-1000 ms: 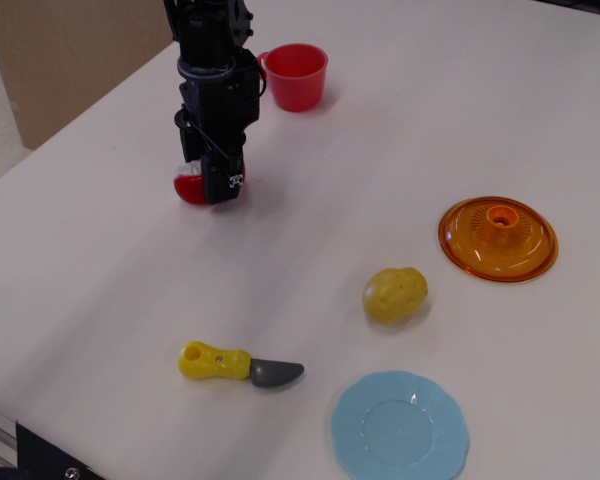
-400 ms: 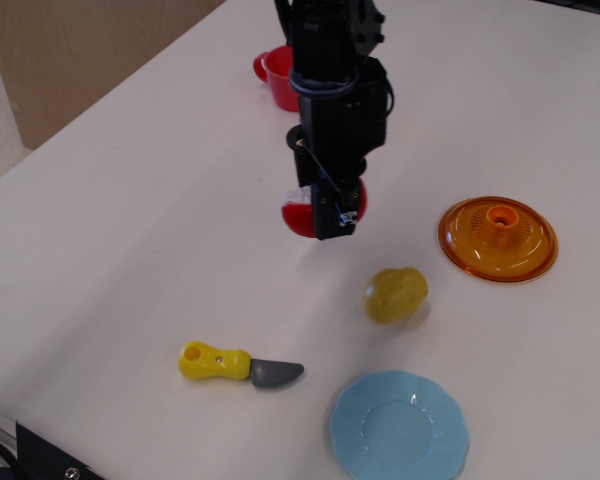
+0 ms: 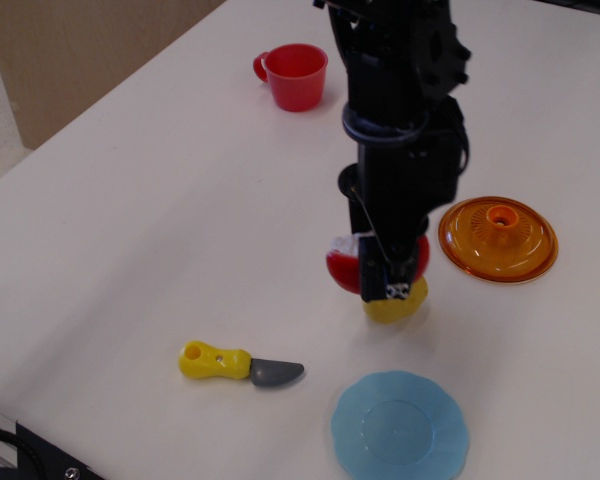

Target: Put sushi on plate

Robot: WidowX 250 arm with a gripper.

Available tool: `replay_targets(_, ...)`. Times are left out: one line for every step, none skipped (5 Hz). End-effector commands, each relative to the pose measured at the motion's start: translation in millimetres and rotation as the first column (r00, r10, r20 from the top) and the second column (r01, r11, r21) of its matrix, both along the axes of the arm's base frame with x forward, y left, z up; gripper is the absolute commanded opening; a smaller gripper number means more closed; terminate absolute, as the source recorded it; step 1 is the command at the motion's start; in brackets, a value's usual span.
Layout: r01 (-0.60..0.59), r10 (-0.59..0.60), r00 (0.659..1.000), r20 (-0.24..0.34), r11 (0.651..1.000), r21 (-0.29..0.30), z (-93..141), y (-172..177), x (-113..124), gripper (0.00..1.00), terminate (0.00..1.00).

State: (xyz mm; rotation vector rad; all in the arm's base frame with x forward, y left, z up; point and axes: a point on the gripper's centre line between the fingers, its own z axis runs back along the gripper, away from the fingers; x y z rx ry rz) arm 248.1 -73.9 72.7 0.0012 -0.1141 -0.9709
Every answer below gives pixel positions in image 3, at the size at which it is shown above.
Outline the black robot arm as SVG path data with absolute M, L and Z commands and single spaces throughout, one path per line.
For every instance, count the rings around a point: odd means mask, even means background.
M 450 203 L 469 161 L 452 91 L 470 51 L 446 1 L 327 1 L 348 80 L 342 123 L 358 147 L 339 175 L 359 247 L 341 285 L 404 300 L 423 275 L 429 216 Z

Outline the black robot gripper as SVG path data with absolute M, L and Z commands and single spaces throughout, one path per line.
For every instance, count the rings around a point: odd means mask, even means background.
M 406 300 L 428 266 L 428 216 L 455 199 L 468 166 L 464 115 L 445 98 L 409 142 L 399 146 L 358 144 L 357 162 L 346 167 L 338 187 L 348 200 L 352 234 L 371 232 L 358 243 L 360 296 L 365 302 Z M 383 250 L 412 250 L 392 266 Z

